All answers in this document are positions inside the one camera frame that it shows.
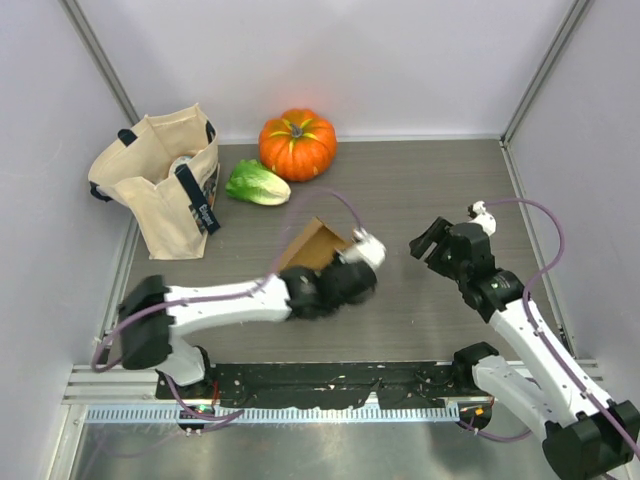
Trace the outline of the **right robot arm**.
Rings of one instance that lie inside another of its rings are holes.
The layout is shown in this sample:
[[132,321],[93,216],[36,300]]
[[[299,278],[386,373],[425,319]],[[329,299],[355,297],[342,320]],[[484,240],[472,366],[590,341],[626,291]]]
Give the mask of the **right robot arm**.
[[527,369],[519,373],[479,342],[457,351],[451,380],[457,391],[497,398],[540,441],[561,479],[593,479],[629,463],[639,435],[639,411],[617,402],[554,336],[511,271],[497,267],[490,235],[478,218],[452,224],[437,218],[409,243],[411,255],[453,280],[464,302],[502,336]]

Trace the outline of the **brown cardboard paper box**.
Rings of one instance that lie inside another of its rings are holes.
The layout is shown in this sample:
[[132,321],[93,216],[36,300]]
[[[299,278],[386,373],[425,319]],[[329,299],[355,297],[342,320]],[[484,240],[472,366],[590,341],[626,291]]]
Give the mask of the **brown cardboard paper box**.
[[351,239],[341,236],[318,217],[313,217],[287,244],[277,260],[275,274],[313,276],[330,265],[338,252],[352,245]]

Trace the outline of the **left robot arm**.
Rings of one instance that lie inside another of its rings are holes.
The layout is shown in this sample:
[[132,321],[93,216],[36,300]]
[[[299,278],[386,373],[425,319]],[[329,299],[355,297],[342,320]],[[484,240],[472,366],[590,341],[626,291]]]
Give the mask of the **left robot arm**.
[[213,385],[204,348],[184,338],[214,327],[245,322],[283,322],[328,317],[357,304],[375,290],[377,277],[364,261],[340,261],[316,272],[296,266],[266,279],[206,287],[169,287],[153,275],[125,299],[119,311],[121,365],[154,369],[170,377],[190,398],[205,397]]

